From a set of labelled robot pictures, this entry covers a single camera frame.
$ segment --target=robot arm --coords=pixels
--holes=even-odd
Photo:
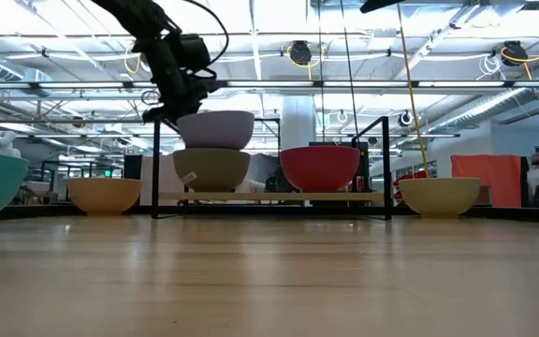
[[[182,35],[180,27],[153,0],[92,1],[137,39],[133,51],[141,52],[151,68],[151,81],[159,89],[163,106],[143,113],[144,122],[159,119],[174,125],[180,117],[197,113],[201,100],[217,90],[217,76],[209,69],[210,55],[203,39],[196,34]],[[164,30],[168,34],[162,37]],[[211,76],[196,75],[201,70]]]

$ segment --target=stacked bowls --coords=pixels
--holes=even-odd
[[[178,128],[186,150],[177,151],[174,168],[196,192],[230,192],[247,174],[251,156],[242,152],[255,126],[248,111],[214,111],[184,116]]]

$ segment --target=lavender bowl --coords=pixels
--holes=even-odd
[[[244,149],[255,126],[248,111],[213,111],[184,116],[178,128],[187,149]]]

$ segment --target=wooden floor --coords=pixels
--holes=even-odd
[[[539,224],[0,222],[0,336],[539,337]]]

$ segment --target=white column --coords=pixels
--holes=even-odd
[[[312,96],[285,96],[282,109],[282,150],[315,141],[315,103]]]

